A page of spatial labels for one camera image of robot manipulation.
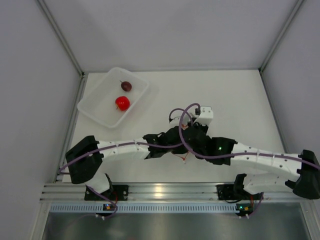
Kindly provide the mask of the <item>clear zip top bag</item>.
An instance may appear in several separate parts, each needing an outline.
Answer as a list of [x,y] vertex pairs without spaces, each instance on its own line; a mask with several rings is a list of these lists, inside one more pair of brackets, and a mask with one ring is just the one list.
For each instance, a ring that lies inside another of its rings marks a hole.
[[[182,124],[183,130],[187,129],[188,127],[189,126],[187,124]],[[187,159],[189,159],[191,157],[191,153],[189,151],[185,155],[177,154],[177,153],[172,153],[172,155],[181,159],[184,164],[186,164]]]

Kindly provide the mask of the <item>red fake tomato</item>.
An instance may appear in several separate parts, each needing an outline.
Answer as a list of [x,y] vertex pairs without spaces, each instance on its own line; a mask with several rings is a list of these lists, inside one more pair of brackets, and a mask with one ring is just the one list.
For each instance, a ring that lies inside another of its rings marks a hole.
[[119,96],[115,99],[116,109],[126,111],[131,106],[130,100],[126,96]]

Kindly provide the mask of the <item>dark purple fake plum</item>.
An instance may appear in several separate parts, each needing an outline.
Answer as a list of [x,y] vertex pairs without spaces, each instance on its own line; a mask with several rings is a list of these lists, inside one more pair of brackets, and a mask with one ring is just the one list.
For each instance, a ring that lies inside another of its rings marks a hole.
[[132,84],[128,81],[121,81],[120,86],[125,92],[130,92],[132,90]]

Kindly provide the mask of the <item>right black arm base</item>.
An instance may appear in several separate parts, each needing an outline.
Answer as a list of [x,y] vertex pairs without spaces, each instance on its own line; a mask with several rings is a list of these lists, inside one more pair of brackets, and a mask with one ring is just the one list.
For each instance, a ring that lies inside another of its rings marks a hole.
[[227,202],[250,200],[251,195],[234,184],[219,184],[216,186],[218,199]]

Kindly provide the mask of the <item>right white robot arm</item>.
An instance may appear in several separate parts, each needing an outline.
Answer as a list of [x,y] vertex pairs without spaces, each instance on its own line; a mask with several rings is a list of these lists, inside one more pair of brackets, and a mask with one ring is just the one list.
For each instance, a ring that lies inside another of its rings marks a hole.
[[309,200],[320,198],[320,164],[311,150],[300,154],[273,153],[234,139],[209,137],[198,124],[178,127],[185,148],[213,165],[240,166],[259,173],[240,173],[233,186],[240,199],[262,192],[292,191]]

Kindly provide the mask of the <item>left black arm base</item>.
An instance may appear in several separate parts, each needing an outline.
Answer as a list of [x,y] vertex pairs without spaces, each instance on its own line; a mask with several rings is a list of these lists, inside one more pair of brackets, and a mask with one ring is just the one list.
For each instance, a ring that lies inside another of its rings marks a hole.
[[[111,201],[127,201],[129,195],[129,186],[126,184],[116,184],[111,187],[111,189],[102,192],[102,196],[107,197]],[[97,194],[95,194],[88,187],[85,189],[84,193],[85,201],[104,201],[104,199]]]

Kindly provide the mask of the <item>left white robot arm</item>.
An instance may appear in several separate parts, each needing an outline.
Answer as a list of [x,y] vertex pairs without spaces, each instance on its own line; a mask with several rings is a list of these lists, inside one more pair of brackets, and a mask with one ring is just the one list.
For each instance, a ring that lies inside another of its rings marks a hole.
[[185,154],[177,126],[167,132],[146,134],[128,141],[102,141],[94,135],[84,137],[65,154],[71,183],[85,184],[102,200],[113,194],[112,182],[103,166],[120,160],[160,158],[167,153]]

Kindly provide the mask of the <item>white perforated plastic basket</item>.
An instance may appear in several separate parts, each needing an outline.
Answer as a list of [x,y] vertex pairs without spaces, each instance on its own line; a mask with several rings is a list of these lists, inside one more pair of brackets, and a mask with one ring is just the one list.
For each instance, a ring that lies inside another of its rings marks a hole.
[[[129,92],[121,88],[121,81],[128,81],[132,85]],[[112,68],[77,104],[80,113],[109,128],[117,128],[135,105],[149,89],[149,82],[136,73],[120,67]],[[130,107],[126,111],[116,108],[115,100],[120,96],[126,96],[130,101]]]

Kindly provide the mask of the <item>aluminium mounting rail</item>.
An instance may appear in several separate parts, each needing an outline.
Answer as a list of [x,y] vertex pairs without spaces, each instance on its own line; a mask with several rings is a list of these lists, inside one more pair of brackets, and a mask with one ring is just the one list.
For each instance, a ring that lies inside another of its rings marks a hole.
[[[217,185],[220,183],[127,183],[123,194],[129,201],[170,201],[170,200],[218,200]],[[48,183],[40,194],[41,201],[83,201],[89,194],[83,184]]]

